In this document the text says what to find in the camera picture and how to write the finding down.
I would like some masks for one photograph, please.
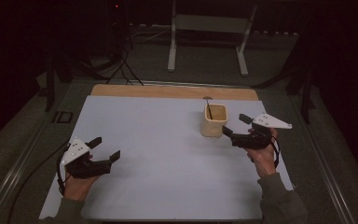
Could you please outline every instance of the person's hand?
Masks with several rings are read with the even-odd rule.
[[[69,174],[66,173],[67,179],[65,181],[65,193],[63,194],[63,198],[75,201],[85,201],[92,184],[99,178],[99,176],[94,176],[87,179],[80,179],[68,176]]]
[[[278,132],[271,128],[271,135],[275,138],[278,137]],[[254,150],[251,148],[245,148],[248,152],[248,157],[255,163],[255,169],[260,177],[272,175],[276,173],[274,164],[274,148],[272,145],[268,145],[264,149]]]

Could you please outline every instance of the gray sleeve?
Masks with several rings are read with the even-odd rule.
[[[83,206],[84,202],[62,198],[56,217],[46,217],[39,220],[39,224],[88,224],[88,221],[81,216]]]
[[[307,208],[295,191],[284,187],[279,173],[265,176],[257,182],[263,191],[260,208],[264,223],[307,223]]]

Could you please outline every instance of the white surface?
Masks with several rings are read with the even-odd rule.
[[[212,100],[225,105],[227,126],[247,133],[265,111],[259,101]],[[261,218],[261,188],[246,152],[228,137],[200,134],[205,100],[89,96],[73,132],[103,142],[90,153],[106,160],[121,150],[111,174],[92,187],[83,216],[103,220],[238,220]],[[278,166],[291,189],[284,162]],[[54,217],[61,194],[54,180],[40,217]]]

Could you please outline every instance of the table leg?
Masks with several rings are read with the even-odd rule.
[[[251,16],[246,24],[245,31],[243,32],[243,40],[239,46],[237,46],[237,57],[238,63],[240,65],[241,76],[247,77],[248,68],[246,67],[245,58],[243,57],[243,50],[245,49],[246,42],[248,41],[249,34],[251,33],[253,20],[255,18],[255,13],[257,12],[257,6],[253,6]]]
[[[168,59],[168,71],[175,70],[176,60],[176,0],[172,0],[171,48]]]

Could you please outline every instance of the dark wall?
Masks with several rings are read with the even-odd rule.
[[[34,76],[43,72],[43,54],[29,48],[37,10],[0,2],[0,130],[37,92]]]
[[[107,13],[114,10],[107,3],[114,2],[0,1],[0,130],[38,92],[35,77],[46,70],[52,49],[84,62],[90,53],[101,56],[117,49],[117,33],[107,27],[121,24]]]
[[[358,162],[358,2],[318,16],[316,83]]]

